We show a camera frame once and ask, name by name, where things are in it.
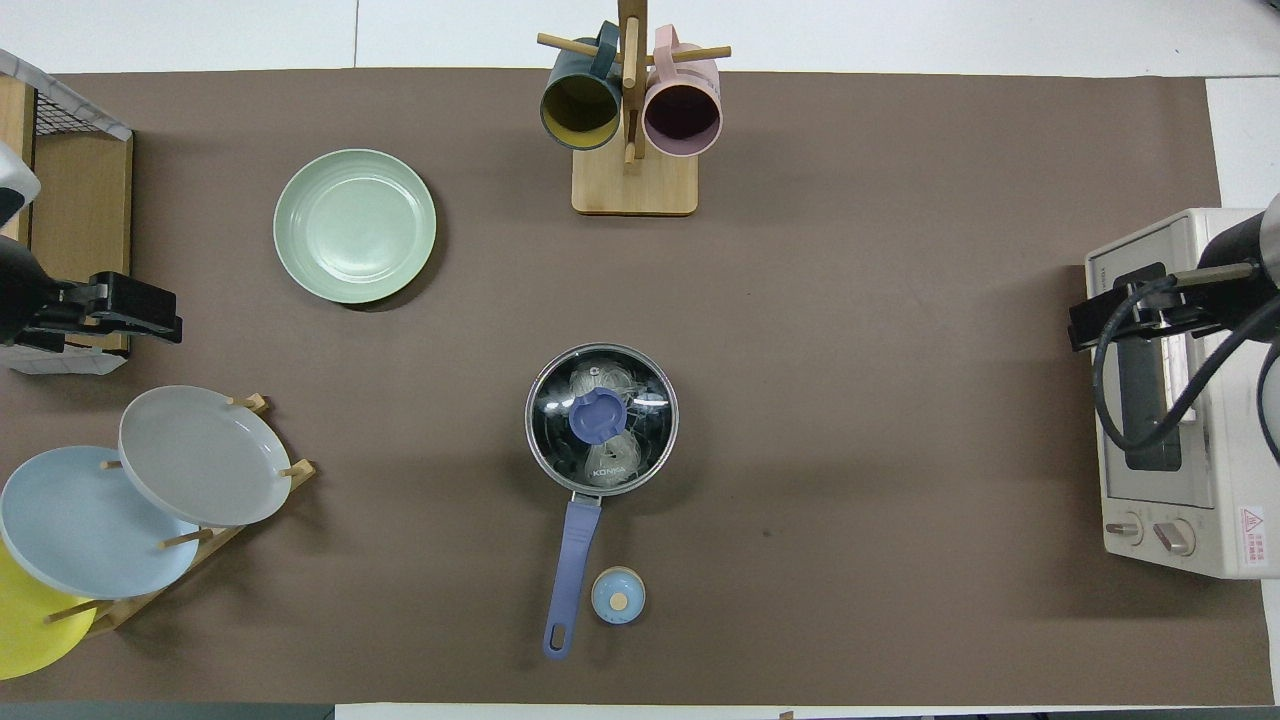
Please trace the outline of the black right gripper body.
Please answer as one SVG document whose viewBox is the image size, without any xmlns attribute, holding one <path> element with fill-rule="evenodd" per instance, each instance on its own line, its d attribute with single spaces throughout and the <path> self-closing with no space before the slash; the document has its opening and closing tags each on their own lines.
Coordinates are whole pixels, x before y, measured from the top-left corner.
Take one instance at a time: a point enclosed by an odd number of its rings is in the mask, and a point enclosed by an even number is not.
<svg viewBox="0 0 1280 720">
<path fill-rule="evenodd" d="M 1203 306 L 1198 291 L 1213 282 L 1212 270 L 1184 270 L 1158 279 L 1126 282 L 1096 295 L 1094 343 L 1180 333 L 1203 337 L 1216 332 L 1219 320 Z"/>
</svg>

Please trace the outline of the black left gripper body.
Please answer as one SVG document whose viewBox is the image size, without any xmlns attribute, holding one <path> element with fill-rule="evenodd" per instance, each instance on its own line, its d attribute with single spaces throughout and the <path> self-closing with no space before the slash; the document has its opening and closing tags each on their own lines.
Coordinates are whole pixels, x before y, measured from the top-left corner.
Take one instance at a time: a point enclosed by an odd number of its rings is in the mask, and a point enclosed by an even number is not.
<svg viewBox="0 0 1280 720">
<path fill-rule="evenodd" d="M 131 282 L 131 278 L 104 272 L 88 282 L 77 283 L 42 275 L 40 334 L 58 338 L 67 334 L 147 334 L 148 328 L 128 313 L 132 292 L 119 290 L 119 281 Z"/>
</svg>

